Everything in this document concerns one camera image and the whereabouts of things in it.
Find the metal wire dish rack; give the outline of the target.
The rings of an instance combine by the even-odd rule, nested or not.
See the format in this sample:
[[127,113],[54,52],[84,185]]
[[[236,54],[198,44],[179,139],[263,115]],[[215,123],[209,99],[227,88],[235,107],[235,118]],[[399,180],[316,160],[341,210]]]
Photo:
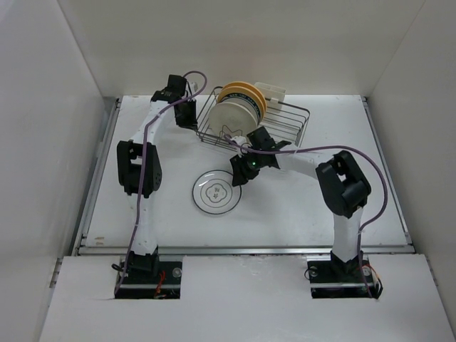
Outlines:
[[[213,145],[219,149],[233,150],[234,148],[225,140],[214,135],[209,127],[209,112],[215,106],[221,89],[221,86],[214,87],[201,106],[197,116],[198,129],[196,135],[203,143]],[[307,125],[311,117],[310,111],[286,102],[279,101],[277,104],[281,104],[281,108],[273,109],[269,106],[260,126],[264,126],[275,141],[286,140],[300,147],[304,141]]]

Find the cream plate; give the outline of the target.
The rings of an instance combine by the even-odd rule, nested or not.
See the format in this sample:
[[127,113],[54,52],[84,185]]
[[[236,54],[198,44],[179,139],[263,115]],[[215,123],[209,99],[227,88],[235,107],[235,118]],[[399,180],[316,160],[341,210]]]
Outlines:
[[257,117],[237,103],[218,103],[208,114],[209,128],[215,136],[244,136],[258,128]]

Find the white plate green rim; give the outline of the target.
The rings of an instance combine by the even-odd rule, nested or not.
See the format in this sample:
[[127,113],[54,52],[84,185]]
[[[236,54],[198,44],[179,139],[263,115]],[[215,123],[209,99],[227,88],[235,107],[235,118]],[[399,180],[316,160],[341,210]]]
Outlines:
[[223,215],[231,212],[242,198],[242,187],[232,185],[233,174],[226,170],[202,173],[192,187],[192,200],[205,214]]

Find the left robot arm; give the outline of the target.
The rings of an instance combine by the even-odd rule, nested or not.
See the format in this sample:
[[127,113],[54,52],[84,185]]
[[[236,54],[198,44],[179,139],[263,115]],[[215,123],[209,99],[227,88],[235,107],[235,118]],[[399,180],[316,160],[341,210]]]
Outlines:
[[157,238],[149,223],[152,194],[162,182],[157,143],[170,123],[197,129],[195,96],[201,90],[189,88],[187,77],[191,74],[168,76],[167,85],[152,95],[138,131],[116,146],[119,184],[126,195],[136,196],[135,223],[122,270],[126,274],[135,272],[146,283],[156,280],[160,272],[155,261]]

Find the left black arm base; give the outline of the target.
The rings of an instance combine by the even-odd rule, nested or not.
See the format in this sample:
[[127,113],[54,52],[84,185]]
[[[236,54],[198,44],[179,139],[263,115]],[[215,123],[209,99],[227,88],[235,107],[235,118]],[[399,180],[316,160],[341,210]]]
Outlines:
[[157,253],[140,256],[131,252],[125,274],[124,263],[111,265],[118,272],[115,299],[180,298],[182,261],[161,261]]

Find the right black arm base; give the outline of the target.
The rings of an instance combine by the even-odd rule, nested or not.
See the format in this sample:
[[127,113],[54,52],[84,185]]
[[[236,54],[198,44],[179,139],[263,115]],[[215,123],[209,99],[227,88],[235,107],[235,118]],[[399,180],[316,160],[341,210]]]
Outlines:
[[313,299],[379,299],[383,283],[367,259],[357,261],[347,273],[337,271],[327,259],[309,259],[304,276],[309,280]]

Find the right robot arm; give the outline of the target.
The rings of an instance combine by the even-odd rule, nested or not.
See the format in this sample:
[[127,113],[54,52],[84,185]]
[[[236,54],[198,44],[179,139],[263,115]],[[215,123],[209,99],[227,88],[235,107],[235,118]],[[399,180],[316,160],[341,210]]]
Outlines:
[[358,230],[371,186],[352,154],[341,150],[330,157],[315,151],[299,152],[289,141],[275,141],[263,127],[247,138],[225,134],[224,139],[237,149],[230,159],[234,187],[253,180],[264,167],[294,171],[318,182],[323,200],[333,213],[331,275],[340,281],[353,276],[362,257]]

